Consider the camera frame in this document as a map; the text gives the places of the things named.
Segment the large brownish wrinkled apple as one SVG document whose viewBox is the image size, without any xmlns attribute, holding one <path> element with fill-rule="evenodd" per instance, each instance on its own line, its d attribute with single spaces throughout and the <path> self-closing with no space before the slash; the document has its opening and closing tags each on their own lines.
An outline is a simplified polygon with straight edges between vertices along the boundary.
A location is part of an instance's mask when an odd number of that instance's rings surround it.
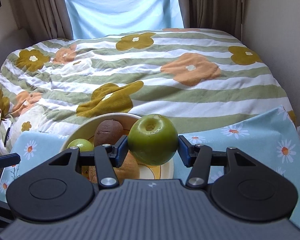
<svg viewBox="0 0 300 240">
<path fill-rule="evenodd" d="M 120 184 L 122 184 L 125 179 L 140 178 L 140 169 L 138 163 L 130 152 L 127 153 L 122 166 L 119 168 L 114 168 L 114 171 Z M 89 166 L 89 180 L 92 183 L 97 183 L 96 170 L 94 166 Z"/>
</svg>

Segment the small green apple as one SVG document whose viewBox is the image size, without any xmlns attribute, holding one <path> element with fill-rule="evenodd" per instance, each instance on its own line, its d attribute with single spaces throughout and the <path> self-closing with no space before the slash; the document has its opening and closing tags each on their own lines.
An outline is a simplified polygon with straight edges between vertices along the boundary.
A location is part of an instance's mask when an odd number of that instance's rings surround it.
<svg viewBox="0 0 300 240">
<path fill-rule="evenodd" d="M 81 152 L 89 152 L 94 149 L 94 146 L 91 142 L 86 139 L 75 139 L 71 141 L 67 148 L 78 147 Z"/>
</svg>

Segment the large green apple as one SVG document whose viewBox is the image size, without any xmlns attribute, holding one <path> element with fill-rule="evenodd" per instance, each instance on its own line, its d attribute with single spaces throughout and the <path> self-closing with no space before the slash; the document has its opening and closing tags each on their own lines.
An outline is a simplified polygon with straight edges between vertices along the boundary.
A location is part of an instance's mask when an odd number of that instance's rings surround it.
<svg viewBox="0 0 300 240">
<path fill-rule="evenodd" d="M 167 117 L 146 115 L 131 127 L 128 147 L 138 163 L 160 166 L 174 156 L 178 148 L 178 132 Z"/>
</svg>

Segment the brown kiwi fruit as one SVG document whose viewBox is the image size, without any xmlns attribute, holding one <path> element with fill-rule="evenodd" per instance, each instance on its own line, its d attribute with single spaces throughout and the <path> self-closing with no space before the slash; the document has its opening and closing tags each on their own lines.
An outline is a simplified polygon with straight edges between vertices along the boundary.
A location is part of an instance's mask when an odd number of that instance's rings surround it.
<svg viewBox="0 0 300 240">
<path fill-rule="evenodd" d="M 124 135 L 123 126 L 116 120 L 102 121 L 94 134 L 94 146 L 103 144 L 115 145 Z"/>
</svg>

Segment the cream bowl with cartoon print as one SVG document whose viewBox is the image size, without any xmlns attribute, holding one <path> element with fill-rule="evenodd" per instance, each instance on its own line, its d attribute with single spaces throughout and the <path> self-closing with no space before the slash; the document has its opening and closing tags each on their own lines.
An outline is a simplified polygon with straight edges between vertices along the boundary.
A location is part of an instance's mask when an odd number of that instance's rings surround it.
<svg viewBox="0 0 300 240">
<path fill-rule="evenodd" d="M 83 143 L 90 150 L 102 143 L 114 142 L 122 135 L 128 135 L 131 127 L 140 119 L 128 113 L 111 113 L 92 118 L 79 126 L 63 143 L 60 151 L 66 150 L 73 141 Z M 122 166 L 114 169 L 119 182 L 124 179 L 172 179 L 174 164 L 169 160 L 160 166 L 142 164 L 128 153 Z"/>
</svg>

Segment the floral striped duvet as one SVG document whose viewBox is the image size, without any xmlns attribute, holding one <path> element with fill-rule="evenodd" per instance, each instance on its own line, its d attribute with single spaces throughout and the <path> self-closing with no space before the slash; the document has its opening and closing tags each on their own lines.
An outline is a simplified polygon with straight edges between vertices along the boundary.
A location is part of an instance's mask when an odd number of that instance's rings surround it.
<svg viewBox="0 0 300 240">
<path fill-rule="evenodd" d="M 25 131 L 67 136 L 107 113 L 161 114 L 189 133 L 278 106 L 295 118 L 268 66 L 220 30 L 57 38 L 11 52 L 0 68 L 0 155 Z"/>
</svg>

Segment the grey bed headboard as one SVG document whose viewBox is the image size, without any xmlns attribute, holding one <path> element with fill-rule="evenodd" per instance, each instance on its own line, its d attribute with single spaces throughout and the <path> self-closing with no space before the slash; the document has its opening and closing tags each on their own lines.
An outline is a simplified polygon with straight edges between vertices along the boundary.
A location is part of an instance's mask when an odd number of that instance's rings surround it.
<svg viewBox="0 0 300 240">
<path fill-rule="evenodd" d="M 27 48 L 30 45 L 33 45 L 33 40 L 25 29 L 16 30 L 8 35 L 0 42 L 0 68 L 11 52 Z"/>
</svg>

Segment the light blue window cloth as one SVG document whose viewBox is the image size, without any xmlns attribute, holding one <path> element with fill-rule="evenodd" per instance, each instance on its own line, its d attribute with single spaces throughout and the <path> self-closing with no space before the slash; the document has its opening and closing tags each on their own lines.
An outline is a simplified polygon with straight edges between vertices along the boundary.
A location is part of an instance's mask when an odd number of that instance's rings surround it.
<svg viewBox="0 0 300 240">
<path fill-rule="evenodd" d="M 75 39 L 183 28 L 178 0 L 65 0 Z"/>
</svg>

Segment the right brown curtain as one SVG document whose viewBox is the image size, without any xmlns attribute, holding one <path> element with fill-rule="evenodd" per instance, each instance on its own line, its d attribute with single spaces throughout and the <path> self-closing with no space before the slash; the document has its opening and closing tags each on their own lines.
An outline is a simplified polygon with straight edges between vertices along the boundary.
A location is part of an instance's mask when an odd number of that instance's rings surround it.
<svg viewBox="0 0 300 240">
<path fill-rule="evenodd" d="M 242 0 L 179 0 L 185 28 L 210 28 L 241 38 Z"/>
</svg>

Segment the brown curtain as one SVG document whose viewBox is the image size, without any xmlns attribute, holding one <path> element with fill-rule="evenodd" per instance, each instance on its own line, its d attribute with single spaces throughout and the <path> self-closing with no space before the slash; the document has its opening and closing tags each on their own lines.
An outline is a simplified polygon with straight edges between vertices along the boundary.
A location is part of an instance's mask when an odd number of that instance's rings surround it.
<svg viewBox="0 0 300 240">
<path fill-rule="evenodd" d="M 242 0 L 179 0 L 185 28 L 210 28 L 241 38 Z"/>
<path fill-rule="evenodd" d="M 9 0 L 18 28 L 34 42 L 74 38 L 65 0 Z"/>
</svg>

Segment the left brown curtain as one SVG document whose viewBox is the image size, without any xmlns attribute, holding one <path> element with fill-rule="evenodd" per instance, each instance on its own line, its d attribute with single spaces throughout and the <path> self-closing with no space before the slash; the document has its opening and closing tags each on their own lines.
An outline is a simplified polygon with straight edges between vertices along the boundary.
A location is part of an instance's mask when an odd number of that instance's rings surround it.
<svg viewBox="0 0 300 240">
<path fill-rule="evenodd" d="M 9 0 L 18 28 L 34 42 L 74 38 L 65 0 Z"/>
</svg>

